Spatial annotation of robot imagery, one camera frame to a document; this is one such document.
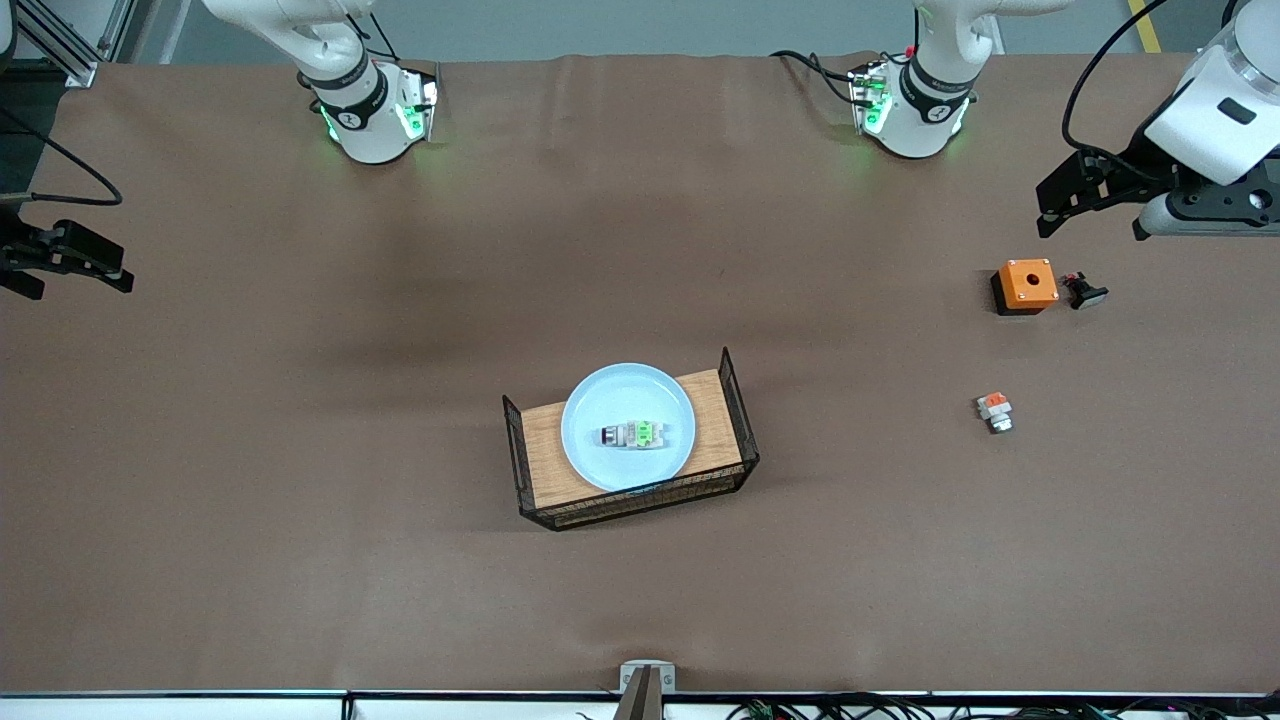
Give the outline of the orange button box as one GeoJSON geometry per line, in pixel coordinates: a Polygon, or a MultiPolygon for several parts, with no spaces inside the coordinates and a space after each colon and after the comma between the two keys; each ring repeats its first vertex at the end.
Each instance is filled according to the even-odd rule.
{"type": "Polygon", "coordinates": [[[1061,299],[1047,258],[1007,260],[991,275],[989,288],[1001,316],[1034,316],[1061,299]]]}

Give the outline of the brown table cover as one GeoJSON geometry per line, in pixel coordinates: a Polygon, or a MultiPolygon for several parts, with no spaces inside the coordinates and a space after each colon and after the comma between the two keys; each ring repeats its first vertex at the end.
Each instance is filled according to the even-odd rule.
{"type": "Polygon", "coordinates": [[[458,64],[388,167],[284,67],[101,69],[54,133],[136,286],[0,296],[0,688],[1279,688],[1280,240],[1041,240],[1080,65],[900,161],[778,59],[458,64]],[[722,348],[741,489],[520,515],[504,398],[722,348]]]}

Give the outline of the green grey contact block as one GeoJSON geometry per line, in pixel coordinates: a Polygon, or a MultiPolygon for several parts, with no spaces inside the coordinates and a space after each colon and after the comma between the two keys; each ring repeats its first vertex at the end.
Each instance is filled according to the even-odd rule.
{"type": "Polygon", "coordinates": [[[602,447],[655,450],[666,446],[666,425],[660,421],[635,420],[600,428],[602,447]]]}

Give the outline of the aluminium frame profile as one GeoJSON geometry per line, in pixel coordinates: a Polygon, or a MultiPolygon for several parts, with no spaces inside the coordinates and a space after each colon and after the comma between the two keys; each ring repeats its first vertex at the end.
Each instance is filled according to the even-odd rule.
{"type": "Polygon", "coordinates": [[[140,0],[13,0],[20,41],[32,58],[51,61],[70,88],[88,88],[97,68],[122,58],[140,0]]]}

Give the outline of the light blue round plate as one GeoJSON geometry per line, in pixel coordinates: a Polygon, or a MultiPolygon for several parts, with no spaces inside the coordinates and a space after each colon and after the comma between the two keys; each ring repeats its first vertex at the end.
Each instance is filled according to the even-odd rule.
{"type": "Polygon", "coordinates": [[[618,363],[589,374],[570,393],[559,420],[570,466],[604,492],[672,480],[692,456],[698,419],[690,393],[669,374],[641,363],[618,363]],[[600,428],[649,420],[666,425],[655,450],[602,447],[600,428]]]}

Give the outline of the white table edge rail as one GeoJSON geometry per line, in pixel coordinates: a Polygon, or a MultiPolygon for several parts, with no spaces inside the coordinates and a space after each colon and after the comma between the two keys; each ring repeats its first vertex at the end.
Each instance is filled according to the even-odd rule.
{"type": "MultiPolygon", "coordinates": [[[[612,720],[620,691],[3,692],[0,720],[612,720]]],[[[1261,693],[677,691],[667,720],[1280,720],[1261,693]]]]}

